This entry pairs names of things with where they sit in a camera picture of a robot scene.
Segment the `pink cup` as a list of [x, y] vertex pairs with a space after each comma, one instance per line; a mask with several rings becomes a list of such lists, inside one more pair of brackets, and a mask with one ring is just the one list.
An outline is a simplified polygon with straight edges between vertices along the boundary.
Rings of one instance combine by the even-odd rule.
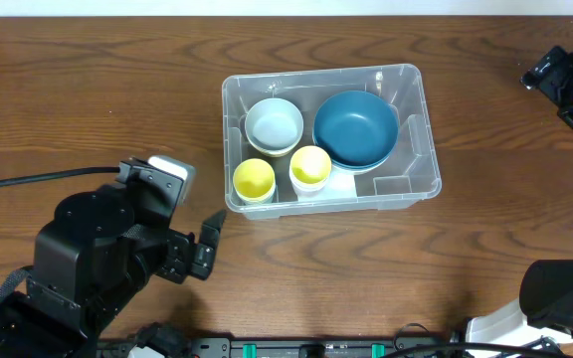
[[294, 186], [293, 191], [295, 192], [295, 194], [297, 195], [297, 198], [300, 201], [304, 201], [304, 200], [312, 200], [313, 198], [319, 197], [322, 194], [323, 189], [322, 188], [301, 188], [301, 187]]

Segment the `dark blue bowl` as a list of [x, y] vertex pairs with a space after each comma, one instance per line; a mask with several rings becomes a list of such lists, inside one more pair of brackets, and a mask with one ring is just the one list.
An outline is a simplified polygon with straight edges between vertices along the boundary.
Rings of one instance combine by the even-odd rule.
[[349, 171], [369, 171], [383, 164], [394, 152], [395, 142], [357, 141], [327, 148], [334, 166]]
[[379, 96], [358, 90], [328, 98], [319, 107], [312, 128], [313, 142], [327, 154], [330, 145], [340, 143], [387, 141], [397, 144], [398, 135], [398, 115], [394, 108]]

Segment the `yellow cup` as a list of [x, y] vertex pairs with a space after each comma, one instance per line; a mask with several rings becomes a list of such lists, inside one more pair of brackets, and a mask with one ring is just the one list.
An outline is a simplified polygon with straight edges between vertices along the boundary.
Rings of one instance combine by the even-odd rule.
[[291, 157], [289, 170], [296, 181], [305, 185], [318, 185], [325, 181], [332, 168], [329, 155], [318, 146], [304, 146]]
[[276, 190], [276, 174], [271, 164], [251, 158], [238, 165], [233, 175], [234, 189], [239, 196], [261, 197]]

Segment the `small light grey bowl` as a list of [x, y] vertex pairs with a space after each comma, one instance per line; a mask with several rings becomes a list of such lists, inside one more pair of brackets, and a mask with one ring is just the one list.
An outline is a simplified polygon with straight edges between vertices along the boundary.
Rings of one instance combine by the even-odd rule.
[[303, 135], [303, 116], [290, 101], [282, 98], [266, 98], [252, 106], [245, 120], [248, 137], [261, 132], [298, 132]]

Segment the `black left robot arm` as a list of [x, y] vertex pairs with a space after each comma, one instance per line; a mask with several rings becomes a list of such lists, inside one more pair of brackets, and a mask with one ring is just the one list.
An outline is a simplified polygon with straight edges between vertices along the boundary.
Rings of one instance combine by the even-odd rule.
[[154, 156], [110, 171], [113, 184], [59, 203], [32, 264], [0, 286], [0, 357], [94, 357], [101, 333], [153, 276], [180, 284], [211, 274], [226, 211], [199, 234], [170, 227], [194, 167]]

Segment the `cream white cup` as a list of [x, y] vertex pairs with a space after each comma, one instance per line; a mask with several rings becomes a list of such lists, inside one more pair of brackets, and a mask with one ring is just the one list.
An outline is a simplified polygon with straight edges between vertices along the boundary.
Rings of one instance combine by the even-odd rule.
[[265, 195], [261, 196], [261, 197], [247, 197], [244, 196], [242, 194], [239, 194], [239, 198], [243, 201], [243, 203], [245, 205], [251, 206], [251, 205], [263, 205], [263, 204], [268, 204], [268, 203], [272, 203], [273, 199], [274, 199], [274, 192], [270, 192], [270, 193], [266, 193]]

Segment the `light blue cup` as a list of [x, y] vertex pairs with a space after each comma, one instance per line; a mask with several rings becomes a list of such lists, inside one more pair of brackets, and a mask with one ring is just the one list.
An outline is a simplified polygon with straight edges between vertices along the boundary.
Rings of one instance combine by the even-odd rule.
[[295, 192], [302, 192], [302, 193], [314, 193], [322, 190], [328, 182], [328, 177], [323, 178], [321, 181], [316, 183], [305, 183], [300, 181], [296, 176], [292, 173], [289, 174], [289, 179], [293, 190]]

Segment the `clear plastic storage container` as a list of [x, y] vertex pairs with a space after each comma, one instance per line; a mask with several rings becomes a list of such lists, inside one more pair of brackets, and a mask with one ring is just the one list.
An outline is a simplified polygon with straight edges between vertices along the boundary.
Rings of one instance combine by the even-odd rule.
[[[293, 154], [312, 139], [314, 117], [331, 96], [349, 90], [373, 93], [398, 115], [399, 135], [392, 155], [380, 167], [362, 175], [347, 175], [331, 168], [319, 197], [300, 201], [289, 179]], [[303, 116], [303, 135], [283, 157], [269, 157], [248, 141], [248, 111], [266, 98], [293, 103]], [[421, 73], [410, 64], [275, 74], [237, 75], [222, 84], [225, 201], [250, 220], [287, 215], [364, 209], [404, 209], [437, 196], [442, 189]], [[271, 164], [276, 174], [272, 203], [245, 205], [233, 185], [236, 167], [251, 158]]]

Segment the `small white bowl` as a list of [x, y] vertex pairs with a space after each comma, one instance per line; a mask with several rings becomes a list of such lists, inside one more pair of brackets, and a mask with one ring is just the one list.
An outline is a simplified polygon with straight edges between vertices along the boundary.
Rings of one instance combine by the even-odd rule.
[[298, 132], [261, 132], [259, 135], [249, 136], [250, 144], [257, 150], [260, 148], [281, 150], [290, 147], [294, 149], [300, 140], [301, 135]]

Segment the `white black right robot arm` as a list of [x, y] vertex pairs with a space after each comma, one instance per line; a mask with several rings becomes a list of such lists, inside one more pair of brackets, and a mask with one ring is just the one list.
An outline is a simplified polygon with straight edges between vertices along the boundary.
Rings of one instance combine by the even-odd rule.
[[[553, 47], [520, 82], [545, 95], [573, 130], [573, 53]], [[573, 258], [533, 263], [523, 277], [518, 299], [471, 319], [463, 336], [466, 343], [517, 347], [543, 339], [573, 343]]]

